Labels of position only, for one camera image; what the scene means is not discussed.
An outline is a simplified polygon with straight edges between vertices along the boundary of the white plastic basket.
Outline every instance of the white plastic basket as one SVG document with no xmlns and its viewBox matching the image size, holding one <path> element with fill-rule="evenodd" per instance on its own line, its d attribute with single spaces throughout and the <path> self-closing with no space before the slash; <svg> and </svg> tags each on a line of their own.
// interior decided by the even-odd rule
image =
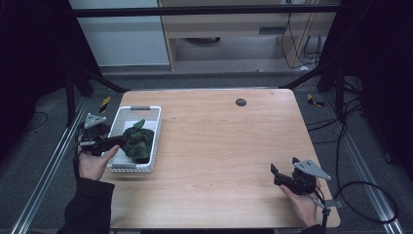
<svg viewBox="0 0 413 234">
<path fill-rule="evenodd" d="M 109 136 L 120 136 L 127 128 L 144 119 L 143 129 L 154 132 L 152 150 L 147 164 L 136 164 L 122 149 L 109 161 L 107 168 L 112 173 L 152 173 L 155 166 L 156 151 L 158 148 L 159 134 L 161 131 L 161 107 L 160 106 L 122 106 L 116 113 Z"/>
</svg>

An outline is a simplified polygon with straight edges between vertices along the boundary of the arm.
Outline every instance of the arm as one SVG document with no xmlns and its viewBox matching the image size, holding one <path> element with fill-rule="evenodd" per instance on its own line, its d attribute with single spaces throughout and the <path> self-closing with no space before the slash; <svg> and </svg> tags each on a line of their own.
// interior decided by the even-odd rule
<svg viewBox="0 0 413 234">
<path fill-rule="evenodd" d="M 317 199 L 316 194 L 299 196 L 284 185 L 281 185 L 280 189 L 291 201 L 292 207 L 301 221 L 304 230 L 300 234 L 325 233 L 321 225 L 317 224 L 317 205 L 313 202 L 313 199 Z"/>
<path fill-rule="evenodd" d="M 65 223 L 59 234 L 109 233 L 112 193 L 115 185 L 101 182 L 107 162 L 119 145 L 96 157 L 79 149 L 79 180 L 75 197 L 66 206 Z"/>
</svg>

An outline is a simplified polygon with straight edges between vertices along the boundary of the gray floor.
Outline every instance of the gray floor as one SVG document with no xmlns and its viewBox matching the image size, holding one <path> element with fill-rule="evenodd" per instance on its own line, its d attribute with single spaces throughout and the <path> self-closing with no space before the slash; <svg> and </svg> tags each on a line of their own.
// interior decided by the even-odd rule
<svg viewBox="0 0 413 234">
<path fill-rule="evenodd" d="M 308 61 L 306 66 L 311 69 L 312 60 Z M 107 78 L 132 89 L 267 88 L 284 85 L 304 72 L 300 68 L 291 69 L 286 65 L 276 38 L 221 38 L 218 43 L 209 43 L 208 40 L 181 40 L 174 71 L 145 70 L 138 75 L 112 74 Z M 312 123 L 334 118 L 333 107 L 319 107 L 307 102 L 308 93 L 314 94 L 327 104 L 333 100 L 333 91 L 319 96 L 314 87 L 316 83 L 317 78 L 312 79 L 294 91 L 309 130 L 320 125 Z M 87 98 L 85 113 L 97 112 L 103 98 L 111 96 L 105 115 L 109 121 L 113 120 L 122 95 L 97 83 L 94 83 L 94 87 L 93 97 Z M 346 100 L 353 97 L 346 95 Z M 46 116 L 42 113 L 34 115 L 27 128 L 41 126 L 21 136 L 10 153 L 10 159 L 0 169 L 0 230 L 5 233 L 14 225 L 29 201 L 37 181 L 48 166 L 58 140 L 63 135 L 66 121 L 64 90 L 42 97 L 37 103 L 37 111 L 46 113 L 47 121 L 41 125 Z M 357 111 L 348 117 L 347 134 L 340 144 L 340 181 L 344 184 L 363 179 L 363 171 L 359 169 L 357 160 L 359 155 L 361 161 L 365 162 L 365 168 L 371 172 L 371 177 L 390 191 L 397 201 L 397 225 L 401 226 L 402 230 L 389 232 L 390 228 L 394 228 L 394 223 L 386 229 L 384 225 L 367 221 L 345 207 L 339 210 L 341 225 L 329 230 L 329 233 L 413 233 L 413 223 L 410 221 L 413 208 L 409 199 L 413 197 L 413 183 L 400 166 L 386 163 L 385 152 L 361 113 Z M 328 141 L 337 139 L 339 125 L 332 124 L 321 130 L 311 131 L 310 136 L 321 166 L 333 177 L 328 185 L 334 193 L 337 191 L 336 142 Z M 64 207 L 73 196 L 75 187 L 71 168 L 73 148 L 74 143 L 70 142 L 37 214 L 33 217 L 30 225 L 32 231 L 48 233 L 46 230 L 53 232 L 62 225 Z M 375 201 L 374 192 L 369 194 L 363 186 L 355 186 L 346 190 L 346 197 L 362 212 L 378 218 L 377 206 L 371 202 Z M 281 230 L 281 233 L 296 232 L 297 230 Z"/>
</svg>

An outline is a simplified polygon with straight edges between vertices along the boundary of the human hand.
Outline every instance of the human hand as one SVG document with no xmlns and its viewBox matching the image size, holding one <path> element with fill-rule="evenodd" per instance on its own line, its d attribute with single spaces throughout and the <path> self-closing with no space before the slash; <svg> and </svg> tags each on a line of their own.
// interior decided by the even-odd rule
<svg viewBox="0 0 413 234">
<path fill-rule="evenodd" d="M 93 156 L 91 152 L 83 151 L 79 146 L 79 177 L 99 181 L 103 176 L 107 163 L 118 152 L 119 148 L 119 145 L 115 145 L 102 156 Z"/>
<path fill-rule="evenodd" d="M 300 219 L 304 229 L 317 224 L 317 205 L 313 202 L 313 199 L 317 199 L 315 193 L 300 196 L 293 193 L 285 185 L 281 185 L 280 189 L 291 201 L 295 214 Z"/>
</svg>

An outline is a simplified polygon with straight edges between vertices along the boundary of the black cable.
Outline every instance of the black cable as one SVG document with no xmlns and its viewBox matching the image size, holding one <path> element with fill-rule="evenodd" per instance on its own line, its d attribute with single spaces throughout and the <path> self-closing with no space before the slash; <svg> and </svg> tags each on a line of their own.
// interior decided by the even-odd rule
<svg viewBox="0 0 413 234">
<path fill-rule="evenodd" d="M 343 197 L 343 190 L 344 190 L 345 188 L 349 187 L 350 185 L 354 185 L 354 184 L 364 184 L 364 185 L 372 186 L 372 187 L 380 190 L 380 191 L 383 192 L 383 193 L 386 195 L 386 197 L 393 203 L 393 207 L 394 207 L 395 211 L 394 211 L 394 216 L 393 216 L 392 218 L 383 221 L 383 220 L 380 220 L 380 219 L 375 219 L 375 218 L 369 217 L 369 216 L 367 216 L 366 214 L 361 213 L 361 212 L 358 211 L 355 207 L 353 207 L 353 206 L 351 205 L 351 203 L 349 203 L 349 201 L 344 200 L 344 201 L 346 202 L 346 205 L 347 205 L 353 212 L 355 212 L 355 213 L 358 214 L 359 216 L 361 216 L 361 217 L 363 217 L 363 218 L 365 218 L 365 219 L 367 219 L 367 220 L 369 220 L 369 221 L 372 221 L 372 222 L 375 222 L 375 223 L 378 223 L 378 224 L 391 223 L 391 222 L 394 222 L 394 221 L 397 219 L 397 217 L 398 217 L 398 205 L 397 205 L 397 202 L 393 199 L 392 195 L 391 195 L 388 191 L 386 191 L 385 189 L 383 189 L 383 188 L 381 188 L 380 186 L 378 186 L 378 185 L 376 185 L 376 184 L 374 184 L 374 183 L 371 183 L 371 182 L 367 182 L 367 181 L 352 181 L 352 182 L 348 182 L 348 183 L 346 183 L 345 185 L 343 185 L 342 187 L 339 188 L 339 190 L 338 190 L 338 191 L 336 192 L 336 194 L 333 196 L 333 199 L 334 199 L 334 200 L 337 199 L 337 197 L 338 197 L 339 195 L 341 195 L 341 196 Z"/>
<path fill-rule="evenodd" d="M 318 44 L 317 44 L 317 49 L 316 49 L 316 51 L 315 51 L 315 52 L 306 52 L 307 47 L 308 47 L 309 42 L 310 42 L 310 39 L 311 39 L 311 36 L 308 36 L 308 37 L 307 37 L 306 43 L 304 44 L 304 48 L 303 48 L 303 55 L 304 55 L 305 58 L 307 58 L 307 59 L 315 59 L 316 57 L 319 57 L 319 56 L 321 55 L 321 52 L 319 51 L 319 50 L 320 50 L 320 38 L 321 38 L 321 37 L 319 36 L 319 41 L 318 41 Z"/>
<path fill-rule="evenodd" d="M 33 130 L 37 130 L 37 129 L 39 129 L 40 127 L 42 127 L 47 121 L 48 121 L 48 119 L 49 119 L 49 115 L 48 114 L 46 114 L 45 112 L 43 112 L 43 111 L 36 111 L 36 112 L 34 112 L 34 114 L 43 114 L 46 118 L 45 118 L 45 120 L 43 120 L 43 122 L 39 125 L 39 126 L 36 126 L 36 127 L 33 127 L 33 128 L 31 128 L 31 129 L 25 129 L 25 131 L 33 131 Z"/>
<path fill-rule="evenodd" d="M 294 45 L 295 55 L 298 57 L 298 59 L 299 59 L 303 64 L 301 64 L 300 66 L 291 66 L 291 65 L 288 63 L 288 61 L 286 62 L 286 64 L 288 65 L 289 68 L 299 68 L 299 67 L 301 67 L 302 65 L 308 65 L 308 64 L 311 64 L 311 63 L 310 63 L 310 62 L 304 62 L 304 61 L 302 61 L 302 60 L 300 59 L 300 57 L 298 56 L 297 47 L 295 46 L 295 42 L 294 42 L 294 39 L 293 39 L 293 37 L 292 37 L 292 32 L 291 32 L 291 27 L 290 27 L 290 20 L 291 20 L 291 13 L 288 14 L 288 20 L 287 20 L 287 22 L 286 22 L 285 31 L 284 31 L 283 34 L 282 34 L 282 41 L 281 41 L 281 43 L 282 43 L 282 53 L 283 53 L 283 55 L 284 55 L 284 57 L 285 57 L 285 60 L 286 60 L 287 57 L 286 57 L 285 51 L 284 51 L 284 49 L 283 49 L 283 38 L 284 38 L 284 35 L 285 35 L 285 33 L 286 33 L 286 30 L 289 28 L 289 32 L 290 32 L 290 35 L 291 35 L 291 40 L 292 40 L 292 43 L 293 43 L 293 45 Z"/>
<path fill-rule="evenodd" d="M 327 144 L 327 143 L 335 143 L 335 142 L 337 142 L 337 139 L 331 140 L 331 141 L 313 142 L 313 144 Z"/>
<path fill-rule="evenodd" d="M 351 93 L 353 93 L 355 95 L 360 95 L 361 94 L 361 89 L 358 87 L 358 84 L 355 85 L 347 79 L 344 79 L 344 83 L 346 84 L 348 89 L 351 91 Z"/>
<path fill-rule="evenodd" d="M 366 220 L 369 220 L 369 221 L 372 221 L 372 222 L 375 222 L 375 223 L 379 223 L 379 224 L 391 223 L 391 222 L 395 221 L 395 220 L 397 219 L 397 217 L 398 217 L 398 206 L 397 206 L 396 201 L 392 198 L 392 196 L 390 195 L 389 192 L 387 192 L 386 190 L 384 190 L 383 188 L 379 187 L 379 186 L 376 185 L 376 184 L 373 184 L 373 183 L 370 183 L 370 182 L 366 182 L 366 181 L 352 181 L 352 182 L 346 183 L 344 186 L 341 186 L 341 184 L 340 184 L 339 163 L 338 163 L 338 162 L 339 162 L 339 155 L 340 155 L 340 142 L 341 142 L 341 138 L 344 136 L 345 131 L 347 130 L 347 116 L 348 116 L 348 114 L 360 108 L 360 105 L 356 105 L 356 106 L 354 106 L 352 109 L 347 110 L 347 108 L 350 106 L 350 104 L 351 104 L 353 101 L 356 101 L 356 100 L 358 100 L 358 97 L 352 99 L 352 100 L 349 101 L 349 103 L 346 105 L 345 112 L 344 112 L 344 113 L 345 113 L 345 115 L 344 115 L 345 118 L 344 118 L 344 120 L 343 120 L 343 126 L 342 126 L 342 128 L 341 128 L 340 135 L 339 135 L 338 138 L 337 138 L 335 171 L 336 171 L 336 182 L 337 182 L 338 191 L 337 191 L 337 193 L 333 196 L 333 199 L 335 200 L 335 199 L 337 199 L 337 197 L 338 197 L 339 195 L 341 195 L 341 197 L 343 198 L 344 203 L 345 203 L 353 212 L 355 212 L 357 215 L 365 218 Z M 357 209 L 355 209 L 355 208 L 351 205 L 351 203 L 347 200 L 346 196 L 345 196 L 344 193 L 343 193 L 343 190 L 344 190 L 346 187 L 348 187 L 348 186 L 350 186 L 350 185 L 353 185 L 353 184 L 366 184 L 366 185 L 373 186 L 373 187 L 381 190 L 381 191 L 392 201 L 392 203 L 393 203 L 393 205 L 394 205 L 394 209 L 395 209 L 395 211 L 394 211 L 394 216 L 393 216 L 392 218 L 390 218 L 389 220 L 384 220 L 384 221 L 383 221 L 383 220 L 374 219 L 374 218 L 372 218 L 372 217 L 369 217 L 369 216 L 361 213 L 361 212 L 358 211 Z"/>
<path fill-rule="evenodd" d="M 359 80 L 360 78 L 359 77 L 356 77 L 356 86 L 357 86 L 357 88 L 359 89 L 359 90 L 361 90 L 361 88 L 360 88 L 360 86 L 359 86 L 359 84 L 358 84 L 358 80 Z"/>
<path fill-rule="evenodd" d="M 315 58 L 315 62 L 316 62 L 316 66 L 319 65 L 319 58 L 321 57 L 321 36 L 319 36 L 319 40 L 317 42 L 317 52 L 316 52 L 316 58 Z"/>
<path fill-rule="evenodd" d="M 324 122 L 331 121 L 331 120 L 336 120 L 336 118 L 332 118 L 332 119 L 327 119 L 327 120 L 317 121 L 317 122 L 315 122 L 315 123 L 306 124 L 306 126 L 316 125 L 316 124 L 324 123 Z"/>
<path fill-rule="evenodd" d="M 330 121 L 330 122 L 328 122 L 328 123 L 326 123 L 326 124 L 323 124 L 323 125 L 321 125 L 321 126 L 318 126 L 318 127 L 316 127 L 316 128 L 313 128 L 313 129 L 309 129 L 308 132 L 312 132 L 312 131 L 315 131 L 315 130 L 320 130 L 320 129 L 325 128 L 325 127 L 327 127 L 327 126 L 329 126 L 329 125 L 331 125 L 331 124 L 334 124 L 334 123 L 337 122 L 337 121 L 338 121 L 338 119 L 334 119 L 334 120 L 332 120 L 332 121 Z"/>
<path fill-rule="evenodd" d="M 325 232 L 325 229 L 327 228 L 328 216 L 330 215 L 331 209 L 326 206 L 324 194 L 322 193 L 321 189 L 317 185 L 316 185 L 316 188 L 321 193 L 321 196 L 320 196 L 319 193 L 317 192 L 317 190 L 316 189 L 314 190 L 314 193 L 316 194 L 316 196 L 319 198 L 319 200 L 321 201 L 321 203 L 323 205 L 323 207 L 322 207 L 322 224 L 321 224 L 321 227 Z"/>
</svg>

